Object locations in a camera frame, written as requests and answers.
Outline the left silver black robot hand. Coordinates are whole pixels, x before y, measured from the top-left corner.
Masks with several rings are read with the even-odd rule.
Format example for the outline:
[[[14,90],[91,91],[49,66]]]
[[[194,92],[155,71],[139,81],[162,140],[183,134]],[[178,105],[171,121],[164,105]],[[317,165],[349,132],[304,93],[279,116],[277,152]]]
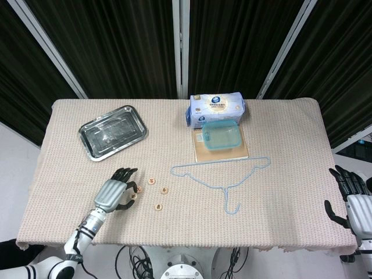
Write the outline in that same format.
[[[115,210],[128,210],[135,204],[135,200],[130,199],[126,204],[121,204],[121,198],[128,189],[133,189],[136,194],[138,186],[136,182],[129,181],[130,177],[137,171],[137,168],[119,168],[114,174],[104,182],[103,186],[94,199],[96,208],[102,209],[106,213]]]

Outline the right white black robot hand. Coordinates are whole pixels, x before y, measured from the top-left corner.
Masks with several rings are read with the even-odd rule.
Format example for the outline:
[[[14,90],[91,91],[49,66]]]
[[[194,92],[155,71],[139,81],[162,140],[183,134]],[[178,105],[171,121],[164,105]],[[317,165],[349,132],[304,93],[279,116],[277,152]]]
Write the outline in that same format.
[[[325,212],[330,220],[350,229],[360,240],[371,239],[371,179],[347,171],[339,165],[329,172],[335,178],[346,207],[346,218],[337,216],[330,201],[324,201]]]

